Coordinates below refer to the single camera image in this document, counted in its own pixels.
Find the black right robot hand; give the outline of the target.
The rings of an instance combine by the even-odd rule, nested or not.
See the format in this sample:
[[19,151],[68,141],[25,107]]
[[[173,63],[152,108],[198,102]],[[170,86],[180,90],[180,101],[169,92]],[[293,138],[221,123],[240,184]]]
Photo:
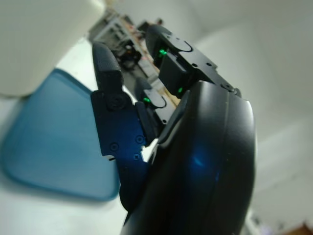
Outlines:
[[238,235],[255,178],[252,106],[191,44],[160,25],[146,32],[159,79],[180,102],[162,125],[122,90],[117,60],[92,46],[91,103],[101,153],[111,155],[127,211],[123,235]]

